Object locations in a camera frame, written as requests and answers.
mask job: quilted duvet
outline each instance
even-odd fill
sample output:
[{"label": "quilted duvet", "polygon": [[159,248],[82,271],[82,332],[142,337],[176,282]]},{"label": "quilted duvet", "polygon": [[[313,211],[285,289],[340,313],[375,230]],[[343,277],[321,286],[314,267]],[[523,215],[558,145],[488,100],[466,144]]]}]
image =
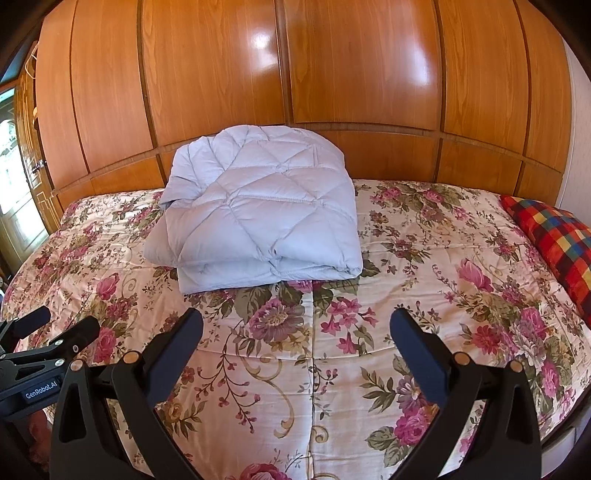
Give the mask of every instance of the quilted duvet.
[{"label": "quilted duvet", "polygon": [[[120,193],[68,208],[13,280],[1,316],[48,305],[54,320],[25,349],[92,314],[100,336],[82,355],[105,364],[199,309],[203,340],[157,413],[208,480],[389,478],[437,412],[389,337],[399,305],[451,351],[490,365],[519,358],[548,435],[590,383],[591,333],[498,196],[354,184],[363,252],[354,279],[184,296],[177,270],[142,256],[162,191]],[[146,471],[111,408],[129,457]],[[446,471],[459,464],[481,414],[479,403]]]},{"label": "quilted duvet", "polygon": [[228,128],[181,147],[144,257],[183,293],[361,273],[343,153],[314,132]]}]

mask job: wood grain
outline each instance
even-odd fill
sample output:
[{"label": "wood grain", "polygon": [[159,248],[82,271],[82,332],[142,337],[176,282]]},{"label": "wood grain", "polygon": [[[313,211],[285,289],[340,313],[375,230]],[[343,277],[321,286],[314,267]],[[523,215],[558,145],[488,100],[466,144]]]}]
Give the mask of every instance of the wood grain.
[{"label": "wood grain", "polygon": [[162,161],[162,167],[164,168],[164,173],[166,174],[167,181],[170,178],[170,171],[173,168],[173,159],[175,153],[176,150],[160,154],[160,160]]},{"label": "wood grain", "polygon": [[517,0],[531,65],[531,120],[525,155],[564,171],[569,154],[570,72],[562,37],[528,0]]},{"label": "wood grain", "polygon": [[354,179],[432,181],[437,140],[363,131],[318,131],[345,154]]},{"label": "wood grain", "polygon": [[561,173],[544,166],[526,164],[516,195],[554,205],[561,183]]},{"label": "wood grain", "polygon": [[[34,74],[31,63],[28,65],[28,71]],[[47,232],[53,233],[60,227],[63,212],[59,201],[51,198],[52,187],[47,169],[41,168],[33,172],[34,167],[43,158],[39,134],[34,127],[34,108],[34,79],[23,69],[18,76],[18,85],[14,93],[14,119],[17,126],[18,148],[33,201]]]},{"label": "wood grain", "polygon": [[55,188],[88,174],[78,138],[70,84],[70,34],[76,0],[64,0],[46,16],[37,51],[37,117]]},{"label": "wood grain", "polygon": [[273,0],[145,0],[142,31],[158,145],[285,122]]},{"label": "wood grain", "polygon": [[444,140],[437,182],[512,195],[520,167],[503,153]]},{"label": "wood grain", "polygon": [[528,72],[512,0],[439,0],[446,132],[522,153]]},{"label": "wood grain", "polygon": [[117,168],[90,180],[97,195],[164,187],[156,157]]},{"label": "wood grain", "polygon": [[66,211],[68,206],[77,200],[96,195],[95,188],[90,183],[90,180],[79,183],[73,187],[63,190],[57,195],[60,199],[62,210]]},{"label": "wood grain", "polygon": [[83,0],[72,33],[72,91],[90,171],[152,149],[139,78],[138,0]]},{"label": "wood grain", "polygon": [[431,0],[284,0],[296,122],[436,129],[441,103]]}]

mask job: doorway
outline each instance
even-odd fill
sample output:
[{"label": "doorway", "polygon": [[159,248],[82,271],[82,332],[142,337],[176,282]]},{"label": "doorway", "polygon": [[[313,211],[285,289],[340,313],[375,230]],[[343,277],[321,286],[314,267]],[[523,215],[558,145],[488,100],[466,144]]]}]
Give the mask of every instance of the doorway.
[{"label": "doorway", "polygon": [[22,166],[11,89],[0,94],[0,252],[10,273],[47,237]]}]

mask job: bed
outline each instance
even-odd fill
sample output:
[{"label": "bed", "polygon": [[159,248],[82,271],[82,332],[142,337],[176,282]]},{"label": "bed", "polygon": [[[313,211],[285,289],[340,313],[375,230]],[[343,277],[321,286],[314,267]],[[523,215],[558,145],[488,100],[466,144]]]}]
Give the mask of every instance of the bed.
[{"label": "bed", "polygon": [[[82,356],[100,364],[199,309],[199,350],[157,413],[205,478],[388,478],[437,412],[389,337],[397,306],[451,351],[491,365],[520,359],[547,437],[591,383],[591,332],[499,197],[354,183],[363,252],[354,280],[183,296],[174,269],[142,257],[162,192],[143,190],[72,203],[14,278],[2,319],[48,305],[54,320],[21,342],[27,349],[94,315],[99,339]],[[444,471],[461,461],[482,406]],[[129,457],[146,471],[111,407]]]}]

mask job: plaid pillow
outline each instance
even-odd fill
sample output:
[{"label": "plaid pillow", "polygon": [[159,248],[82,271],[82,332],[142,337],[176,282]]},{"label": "plaid pillow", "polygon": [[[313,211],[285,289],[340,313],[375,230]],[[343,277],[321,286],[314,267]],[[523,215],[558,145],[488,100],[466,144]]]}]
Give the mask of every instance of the plaid pillow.
[{"label": "plaid pillow", "polygon": [[502,195],[501,205],[540,251],[591,326],[591,229],[572,213],[536,200]]}]

